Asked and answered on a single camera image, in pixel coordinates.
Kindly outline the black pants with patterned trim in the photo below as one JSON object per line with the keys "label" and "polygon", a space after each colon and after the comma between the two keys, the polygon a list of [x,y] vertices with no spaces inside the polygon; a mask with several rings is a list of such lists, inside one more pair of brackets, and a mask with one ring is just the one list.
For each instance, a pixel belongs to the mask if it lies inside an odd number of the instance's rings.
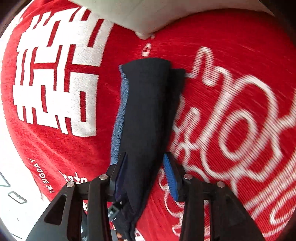
{"label": "black pants with patterned trim", "polygon": [[121,65],[119,72],[120,105],[111,138],[111,163],[123,152],[128,159],[116,199],[125,205],[114,224],[125,239],[134,240],[170,139],[186,72],[161,58],[134,60]]}

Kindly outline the red bedspread with white characters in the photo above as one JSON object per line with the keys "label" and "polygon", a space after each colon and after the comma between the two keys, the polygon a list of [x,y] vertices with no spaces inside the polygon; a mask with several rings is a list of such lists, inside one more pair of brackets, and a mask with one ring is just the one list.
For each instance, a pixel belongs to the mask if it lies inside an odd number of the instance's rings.
{"label": "red bedspread with white characters", "polygon": [[[295,1],[261,2],[273,15],[203,11],[143,40],[72,1],[1,1],[1,107],[49,202],[113,165],[119,67],[161,58],[186,72],[165,153],[227,185],[263,240],[295,240]],[[184,206],[163,156],[134,240],[180,240]]]}

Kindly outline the beige pillow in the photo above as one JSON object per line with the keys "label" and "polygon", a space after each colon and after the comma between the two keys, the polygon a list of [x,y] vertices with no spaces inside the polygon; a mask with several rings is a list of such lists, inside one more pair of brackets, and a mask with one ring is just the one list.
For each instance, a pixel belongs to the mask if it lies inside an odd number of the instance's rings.
{"label": "beige pillow", "polygon": [[203,11],[215,9],[247,9],[273,15],[257,0],[73,0],[103,19],[132,30],[140,39],[169,23]]}

